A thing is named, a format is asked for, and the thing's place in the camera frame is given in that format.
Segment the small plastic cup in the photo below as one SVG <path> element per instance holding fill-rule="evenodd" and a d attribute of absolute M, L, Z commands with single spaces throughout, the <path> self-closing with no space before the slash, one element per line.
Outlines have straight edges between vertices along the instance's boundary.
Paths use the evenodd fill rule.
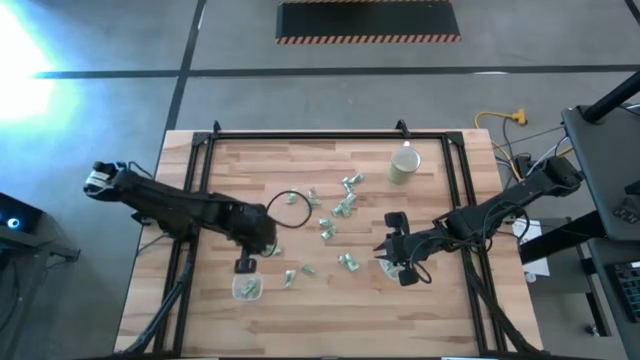
<path fill-rule="evenodd" d="M 410 146 L 408 141 L 405 141 L 404 145 L 391 155 L 389 181 L 396 185 L 406 183 L 411 175 L 418 170 L 420 162 L 420 154 Z"/>

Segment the table leg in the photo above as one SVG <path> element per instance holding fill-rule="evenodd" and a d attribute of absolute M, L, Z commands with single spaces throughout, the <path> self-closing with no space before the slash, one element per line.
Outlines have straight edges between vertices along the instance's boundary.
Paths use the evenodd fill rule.
<path fill-rule="evenodd" d="M 523 264 L 527 264 L 579 245 L 591 238 L 602 237 L 606 237 L 606 233 L 600 215 L 594 210 L 523 244 L 520 246 L 520 259 Z"/>

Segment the metal bracket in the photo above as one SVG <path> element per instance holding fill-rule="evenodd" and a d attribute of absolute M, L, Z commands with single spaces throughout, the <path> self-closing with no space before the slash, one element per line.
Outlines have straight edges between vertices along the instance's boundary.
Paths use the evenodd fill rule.
<path fill-rule="evenodd" d="M 447 139 L 449 139 L 449 141 L 451 141 L 452 143 L 456 144 L 456 146 L 464 147 L 464 136 L 459 131 L 448 132 Z"/>
<path fill-rule="evenodd" d="M 218 120 L 215 120 L 213 122 L 213 137 L 212 137 L 213 140 L 218 138 L 218 132 L 220 132 L 220 130 L 222 130 L 222 127 L 220 126 L 220 123 L 218 122 Z"/>
<path fill-rule="evenodd" d="M 208 132 L 197 132 L 193 134 L 193 138 L 191 139 L 191 146 L 200 146 L 205 141 L 209 140 L 211 133 Z"/>
<path fill-rule="evenodd" d="M 407 124 L 405 124 L 404 120 L 398 120 L 395 129 L 402 131 L 402 136 L 405 138 L 405 140 L 409 140 L 411 138 L 411 133 L 409 132 Z"/>

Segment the clear plastic container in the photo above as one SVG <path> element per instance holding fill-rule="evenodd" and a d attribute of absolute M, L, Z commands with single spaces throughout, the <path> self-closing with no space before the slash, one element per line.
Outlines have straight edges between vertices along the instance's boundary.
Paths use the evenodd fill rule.
<path fill-rule="evenodd" d="M 398 273 L 403 269 L 402 266 L 393 266 L 390 261 L 382 259 L 380 259 L 380 267 L 391 280 L 398 280 Z"/>
<path fill-rule="evenodd" d="M 236 274 L 231 284 L 233 298 L 238 301 L 255 301 L 262 296 L 264 278 L 260 273 Z"/>

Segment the metal pole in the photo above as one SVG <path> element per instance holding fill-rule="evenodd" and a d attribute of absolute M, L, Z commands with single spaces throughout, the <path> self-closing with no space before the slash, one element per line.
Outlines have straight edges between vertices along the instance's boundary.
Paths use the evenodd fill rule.
<path fill-rule="evenodd" d="M 611 110 L 617 108 L 627 99 L 640 91 L 640 72 L 633 74 L 630 78 L 618 85 L 610 93 L 590 106 L 582 117 L 588 123 L 595 124 Z"/>

